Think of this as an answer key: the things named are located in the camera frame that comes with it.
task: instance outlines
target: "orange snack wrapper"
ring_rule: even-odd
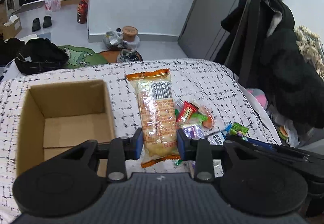
[[[135,89],[141,117],[145,149],[142,167],[161,158],[174,159],[179,153],[170,70],[134,73],[126,78]]]

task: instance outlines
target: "shoe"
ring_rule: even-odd
[[[122,49],[120,54],[117,56],[117,63],[130,62],[130,61],[141,61],[136,51]]]
[[[35,32],[37,30],[40,30],[41,23],[39,22],[39,18],[35,18],[33,20],[33,26],[31,27],[31,31]]]
[[[49,28],[50,26],[52,26],[51,16],[44,16],[43,28]]]

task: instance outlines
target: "red candy wrapper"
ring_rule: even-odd
[[[177,122],[183,122],[183,123],[187,122],[190,116],[197,110],[198,108],[196,106],[185,101],[183,105],[183,109],[178,116]]]

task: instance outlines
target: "black bag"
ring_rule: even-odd
[[[38,74],[61,69],[68,55],[47,38],[30,39],[17,53],[15,63],[21,73]]]
[[[12,61],[16,57],[17,52],[20,51],[24,45],[24,41],[20,41],[15,37],[4,42],[0,36],[0,66],[5,66]]]

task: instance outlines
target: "metal screw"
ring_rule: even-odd
[[[108,178],[112,181],[118,181],[124,178],[124,174],[121,172],[112,172],[108,175]]]
[[[197,178],[202,180],[202,181],[208,181],[212,178],[212,174],[209,172],[200,172],[197,174]]]

